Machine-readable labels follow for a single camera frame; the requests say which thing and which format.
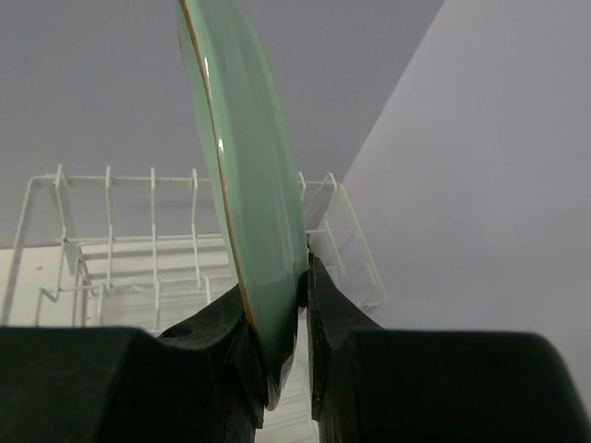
white wire basket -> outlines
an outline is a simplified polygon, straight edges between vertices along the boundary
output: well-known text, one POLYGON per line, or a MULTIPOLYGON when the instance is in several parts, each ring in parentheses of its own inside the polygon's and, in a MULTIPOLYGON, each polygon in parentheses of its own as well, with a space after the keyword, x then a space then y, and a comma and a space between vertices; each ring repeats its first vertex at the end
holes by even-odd
MULTIPOLYGON (((295 180, 310 249, 337 287, 366 312, 384 303, 343 186, 332 174, 315 182, 299 173, 295 180)), ((55 174, 30 180, 14 246, 0 251, 0 260, 8 269, 2 325, 126 325, 159 334, 235 285, 209 179, 195 170, 185 178, 159 177, 154 168, 148 176, 115 176, 111 167, 104 175, 76 176, 60 165, 55 174), (121 199, 129 191, 131 198, 121 199), (143 207, 136 204, 140 199, 143 207), (51 218, 55 236, 44 237, 43 246, 28 241, 31 233, 48 233, 51 218)), ((317 441, 301 326, 294 370, 257 441, 317 441)))

wire rack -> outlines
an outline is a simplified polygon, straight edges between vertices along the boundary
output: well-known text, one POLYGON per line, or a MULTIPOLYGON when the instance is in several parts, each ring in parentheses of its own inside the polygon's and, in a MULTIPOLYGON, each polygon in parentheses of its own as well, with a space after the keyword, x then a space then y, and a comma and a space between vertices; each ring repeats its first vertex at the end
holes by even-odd
MULTIPOLYGON (((380 276, 343 186, 332 174, 308 181, 298 173, 295 180, 310 248, 335 284, 366 312, 384 303, 380 276)), ((154 168, 146 176, 115 176, 107 166, 104 175, 68 175, 59 165, 55 174, 30 180, 14 246, 2 252, 8 268, 2 325, 127 325, 158 334, 235 285, 210 181, 196 170, 180 178, 160 177, 154 168), (135 200, 146 200, 143 208, 129 199, 118 204, 128 190, 135 200), (81 198, 79 192, 91 194, 81 198), (53 209, 35 217, 34 207, 47 202, 53 209), (179 207, 185 210, 171 210, 179 207), (34 247, 28 242, 31 227, 42 225, 46 233, 51 218, 58 227, 54 238, 34 247), (147 229, 135 233, 140 225, 147 229), (88 234, 93 226, 96 232, 88 234), (85 235, 77 234, 80 227, 85 235)), ((300 325, 298 343, 304 347, 298 344, 280 407, 266 413, 257 441, 316 441, 305 335, 300 325)))

white wall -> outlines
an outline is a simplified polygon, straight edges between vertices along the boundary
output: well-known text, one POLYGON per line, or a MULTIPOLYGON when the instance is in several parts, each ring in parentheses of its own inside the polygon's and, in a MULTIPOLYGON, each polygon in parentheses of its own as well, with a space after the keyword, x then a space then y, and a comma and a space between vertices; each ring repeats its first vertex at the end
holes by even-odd
POLYGON ((591 2, 448 0, 344 184, 390 327, 535 330, 591 411, 591 2))

green plate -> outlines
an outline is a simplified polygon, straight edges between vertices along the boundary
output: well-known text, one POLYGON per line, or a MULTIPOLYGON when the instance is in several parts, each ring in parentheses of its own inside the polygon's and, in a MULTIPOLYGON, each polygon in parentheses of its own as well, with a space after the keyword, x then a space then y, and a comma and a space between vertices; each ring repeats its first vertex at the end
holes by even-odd
POLYGON ((296 340, 308 269, 294 154, 266 54, 230 0, 177 0, 199 141, 218 220, 267 377, 273 409, 296 340))

gray wall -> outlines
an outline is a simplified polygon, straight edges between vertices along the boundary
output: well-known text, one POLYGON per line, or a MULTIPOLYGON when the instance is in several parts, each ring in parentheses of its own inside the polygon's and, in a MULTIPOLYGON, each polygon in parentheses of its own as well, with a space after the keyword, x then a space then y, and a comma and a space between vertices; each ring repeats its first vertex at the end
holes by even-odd
POLYGON ((591 411, 591 3, 448 0, 344 183, 403 329, 545 334, 591 411))
MULTIPOLYGON (((321 179, 344 177, 442 0, 237 3, 268 48, 298 166, 321 179)), ((59 162, 71 174, 104 174, 107 164, 122 175, 205 174, 175 0, 4 2, 0 61, 0 245, 12 243, 29 178, 59 162)), ((102 195, 78 199, 87 233, 104 233, 91 205, 102 195)), ((122 204, 126 233, 148 226, 147 192, 122 204)), ((172 231, 180 210, 190 207, 164 214, 172 231)), ((43 220, 35 243, 57 234, 43 220)))

